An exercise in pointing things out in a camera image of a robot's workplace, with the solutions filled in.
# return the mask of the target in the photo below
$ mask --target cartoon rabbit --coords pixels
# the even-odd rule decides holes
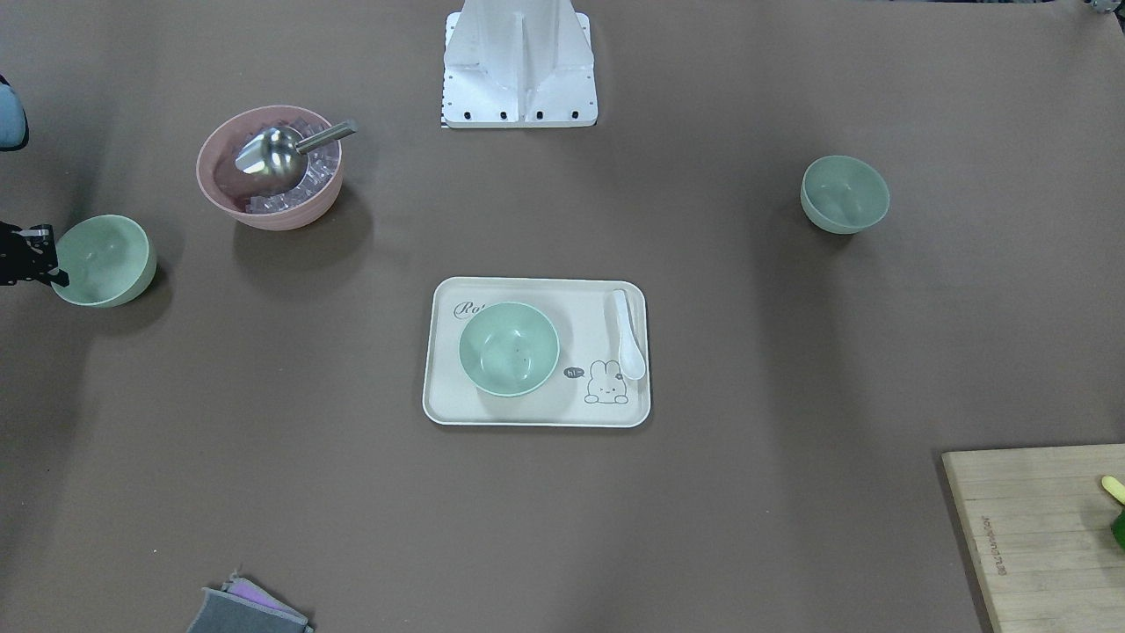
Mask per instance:
[[[594,361],[594,364],[590,367],[586,403],[591,405],[624,405],[629,403],[629,397],[626,394],[626,381],[621,378],[621,365],[616,361]]]

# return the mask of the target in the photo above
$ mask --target gray tabletop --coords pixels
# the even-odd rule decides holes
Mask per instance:
[[[579,2],[601,118],[439,126],[457,2],[0,2],[0,219],[140,221],[111,309],[0,297],[0,630],[179,631],[237,566],[318,631],[973,631],[938,456],[1125,438],[1125,37],[1078,0]],[[209,205],[207,135],[354,117],[340,199]],[[866,160],[891,211],[798,188]],[[652,413],[451,429],[456,274],[627,279]]]

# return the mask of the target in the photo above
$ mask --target tray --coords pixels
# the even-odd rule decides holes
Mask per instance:
[[[610,292],[629,301],[633,335],[645,360],[648,318],[645,293],[628,281],[450,277],[433,292],[422,408],[439,425],[634,427],[651,409],[649,372],[620,377],[618,326]],[[504,300],[534,305],[555,324],[561,352],[555,373],[538,390],[498,398],[476,388],[461,369],[461,331],[482,308]]]

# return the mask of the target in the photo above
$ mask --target cutting board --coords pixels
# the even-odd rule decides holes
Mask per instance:
[[[1125,444],[943,455],[996,633],[1122,633],[1122,507],[1101,476],[1125,479]]]

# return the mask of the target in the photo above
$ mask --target blue object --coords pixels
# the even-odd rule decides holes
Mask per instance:
[[[27,115],[19,97],[0,75],[0,152],[14,152],[27,144]]]

